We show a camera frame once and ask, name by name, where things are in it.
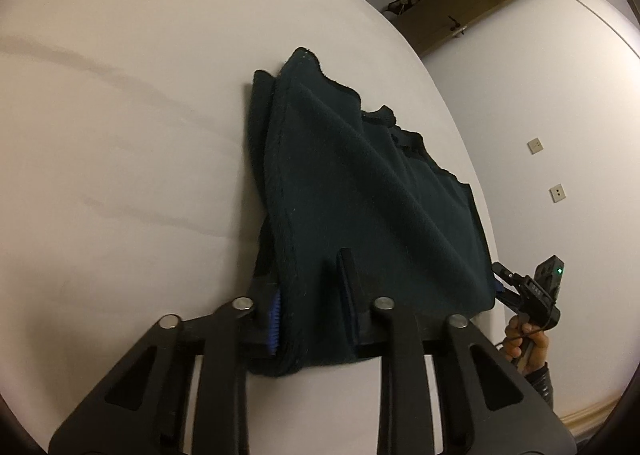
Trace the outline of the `person's right hand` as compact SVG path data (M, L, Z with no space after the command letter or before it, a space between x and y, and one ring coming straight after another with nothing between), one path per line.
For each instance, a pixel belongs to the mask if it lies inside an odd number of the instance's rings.
M515 315L504 333L501 350L509 362L515 362L520 374L527 376L547 366L549 338L540 327L525 323Z

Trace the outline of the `right forearm dark sleeve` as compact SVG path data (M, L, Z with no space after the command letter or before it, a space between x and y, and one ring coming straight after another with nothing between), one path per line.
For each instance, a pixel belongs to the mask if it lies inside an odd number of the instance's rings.
M551 373L548 364L532 371L525 376L527 382L534 388L538 395L548 404L550 409L554 405L554 389L551 381Z

